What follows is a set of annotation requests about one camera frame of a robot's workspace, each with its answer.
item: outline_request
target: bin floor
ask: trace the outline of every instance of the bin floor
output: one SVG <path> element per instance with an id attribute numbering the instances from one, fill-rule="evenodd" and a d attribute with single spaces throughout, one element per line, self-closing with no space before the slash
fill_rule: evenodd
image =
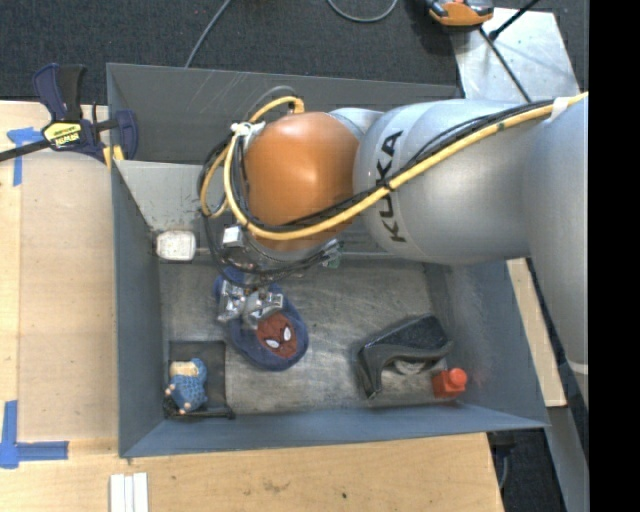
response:
<path id="1" fill-rule="evenodd" d="M 216 321 L 212 297 L 216 276 L 215 267 L 201 260 L 160 266 L 165 346 L 228 340 L 226 327 Z M 422 264 L 353 259 L 343 261 L 338 269 L 317 267 L 279 284 L 307 324 L 309 349 L 292 368 L 274 373 L 254 367 L 229 346 L 226 394 L 236 413 L 434 401 L 428 371 L 403 375 L 390 366 L 383 372 L 383 392 L 372 401 L 366 399 L 355 372 L 355 354 L 370 338 L 431 312 Z"/>

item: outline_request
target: wooden table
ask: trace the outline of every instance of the wooden table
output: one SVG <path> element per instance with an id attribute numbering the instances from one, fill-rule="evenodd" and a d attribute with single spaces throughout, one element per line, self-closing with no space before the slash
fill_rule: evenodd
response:
<path id="1" fill-rule="evenodd" d="M 0 150 L 7 130 L 47 120 L 37 103 L 0 102 Z M 23 165 L 13 186 L 14 162 L 0 164 L 0 406 L 18 399 L 19 441 L 68 440 L 69 458 L 0 469 L 0 510 L 106 511 L 110 475 L 139 472 L 153 512 L 504 510 L 482 433 L 118 458 L 109 171 L 50 150 Z M 510 271 L 545 400 L 563 405 L 530 276 Z"/>

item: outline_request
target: blue tape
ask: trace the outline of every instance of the blue tape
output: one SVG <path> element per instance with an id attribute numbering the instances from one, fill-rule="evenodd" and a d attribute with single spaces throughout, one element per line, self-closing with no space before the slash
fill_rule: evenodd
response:
<path id="1" fill-rule="evenodd" d="M 0 468 L 16 469 L 20 462 L 38 460 L 66 460 L 68 441 L 44 443 L 18 443 L 18 402 L 12 400 L 4 404 L 2 422 L 2 442 L 0 443 Z"/>
<path id="2" fill-rule="evenodd" d="M 32 142 L 39 142 L 43 139 L 42 134 L 34 130 L 31 126 L 29 128 L 18 128 L 17 130 L 9 130 L 7 137 L 17 146 L 20 147 L 23 144 L 31 144 Z M 19 156 L 15 159 L 13 164 L 13 186 L 17 187 L 22 183 L 22 157 Z"/>

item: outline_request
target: red cap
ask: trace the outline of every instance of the red cap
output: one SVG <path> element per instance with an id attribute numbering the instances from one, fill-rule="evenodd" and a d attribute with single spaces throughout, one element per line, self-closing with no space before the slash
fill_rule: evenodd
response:
<path id="1" fill-rule="evenodd" d="M 465 390 L 467 372 L 462 368 L 442 370 L 432 377 L 433 394 L 436 398 L 455 398 Z"/>

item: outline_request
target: black floor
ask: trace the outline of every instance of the black floor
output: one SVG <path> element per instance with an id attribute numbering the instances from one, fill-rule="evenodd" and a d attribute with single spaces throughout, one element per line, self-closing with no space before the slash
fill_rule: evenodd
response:
<path id="1" fill-rule="evenodd" d="M 81 100 L 105 104 L 107 62 L 184 67 L 223 0 L 67 0 L 0 3 L 0 99 L 33 99 L 31 77 L 50 62 L 87 66 Z M 335 0 L 358 16 L 390 0 Z M 526 0 L 494 0 L 518 9 Z M 589 87 L 589 1 L 541 0 L 565 40 L 579 87 Z M 508 30 L 517 30 L 517 22 Z M 449 36 L 418 0 L 400 0 L 379 23 L 354 23 L 325 0 L 234 0 L 191 67 L 458 84 Z M 562 350 L 557 346 L 560 363 Z M 572 398 L 588 456 L 588 414 Z M 504 487 L 507 512 L 563 512 L 544 433 L 514 433 Z"/>

